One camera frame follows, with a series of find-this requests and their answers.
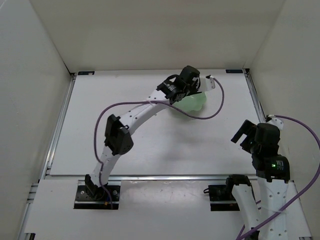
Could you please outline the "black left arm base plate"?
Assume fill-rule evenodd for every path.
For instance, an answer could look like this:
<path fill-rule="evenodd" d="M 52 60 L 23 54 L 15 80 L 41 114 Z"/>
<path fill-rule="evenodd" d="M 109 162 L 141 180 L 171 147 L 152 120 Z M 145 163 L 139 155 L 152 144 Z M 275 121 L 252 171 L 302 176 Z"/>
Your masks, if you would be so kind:
<path fill-rule="evenodd" d="M 73 208 L 79 210 L 118 210 L 121 183 L 119 181 L 112 181 L 105 188 L 109 191 L 110 196 L 103 188 L 98 188 L 97 195 L 92 197 L 90 191 L 85 186 L 85 182 L 79 181 Z"/>

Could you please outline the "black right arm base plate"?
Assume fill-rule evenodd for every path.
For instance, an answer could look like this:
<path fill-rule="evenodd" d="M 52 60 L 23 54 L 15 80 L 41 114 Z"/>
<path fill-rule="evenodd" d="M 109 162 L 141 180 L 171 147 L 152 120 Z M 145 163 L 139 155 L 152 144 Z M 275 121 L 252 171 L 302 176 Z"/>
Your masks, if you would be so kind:
<path fill-rule="evenodd" d="M 226 185 L 208 185 L 211 212 L 237 212 L 240 210 L 235 198 Z"/>

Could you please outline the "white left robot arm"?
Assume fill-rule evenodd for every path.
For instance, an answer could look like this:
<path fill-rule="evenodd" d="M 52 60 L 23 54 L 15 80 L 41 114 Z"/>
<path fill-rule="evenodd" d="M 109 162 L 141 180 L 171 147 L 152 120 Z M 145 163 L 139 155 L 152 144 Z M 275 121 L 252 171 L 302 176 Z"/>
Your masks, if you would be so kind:
<path fill-rule="evenodd" d="M 134 146 L 134 132 L 158 112 L 184 97 L 197 94 L 200 86 L 200 72 L 188 65 L 180 74 L 167 77 L 145 101 L 136 102 L 134 108 L 121 116 L 111 114 L 107 118 L 102 154 L 94 154 L 97 166 L 84 180 L 85 191 L 90 198 L 95 201 L 112 200 L 107 189 L 109 176 L 120 156 L 128 153 Z"/>

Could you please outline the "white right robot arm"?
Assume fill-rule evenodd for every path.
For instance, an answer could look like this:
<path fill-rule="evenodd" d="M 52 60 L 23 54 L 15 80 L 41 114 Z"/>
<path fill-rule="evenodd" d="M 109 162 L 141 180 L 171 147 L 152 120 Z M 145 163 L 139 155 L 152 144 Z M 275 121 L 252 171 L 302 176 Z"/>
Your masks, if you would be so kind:
<path fill-rule="evenodd" d="M 234 197 L 244 221 L 239 240 L 287 240 L 286 214 L 290 181 L 288 159 L 279 154 L 280 133 L 283 123 L 271 118 L 266 123 L 254 124 L 245 120 L 231 141 L 251 155 L 260 191 L 260 200 L 254 195 L 246 175 L 232 174 L 226 179 L 227 191 Z"/>

